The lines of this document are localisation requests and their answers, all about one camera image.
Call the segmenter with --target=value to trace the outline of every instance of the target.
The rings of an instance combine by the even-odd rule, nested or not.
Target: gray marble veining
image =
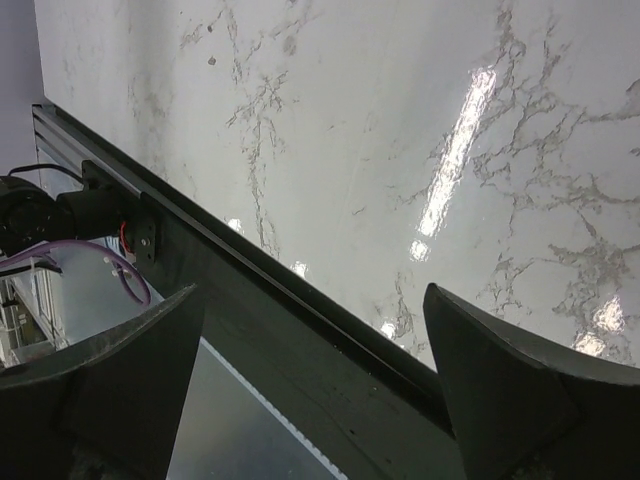
[[[425,363],[431,281],[640,358],[640,6],[36,6],[50,100]]]

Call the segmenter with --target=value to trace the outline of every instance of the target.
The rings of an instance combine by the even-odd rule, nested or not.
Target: purple cable
[[[109,257],[109,260],[117,265],[116,270],[118,272],[118,276],[120,277],[120,282],[125,288],[125,292],[127,293],[127,295],[129,295],[133,301],[145,307],[149,306],[149,304],[151,303],[151,292],[149,291],[149,287],[147,286],[140,273],[138,273],[138,271],[133,268],[133,266],[129,262],[115,253],[113,250],[103,247],[102,245],[87,242],[85,240],[57,240],[55,242],[43,243],[42,245],[38,245],[36,247],[32,247],[28,250],[20,252],[11,258],[0,261],[0,270],[15,265],[16,263],[20,263],[23,260],[27,260],[31,257],[46,255],[52,249],[60,247],[84,247],[90,250],[95,250],[97,252],[100,252],[104,256]],[[124,278],[124,274],[122,272],[123,270],[129,271],[134,280],[138,283],[138,285],[140,285],[144,296],[143,299],[138,298],[133,290],[131,290],[131,287],[129,286],[126,278]]]

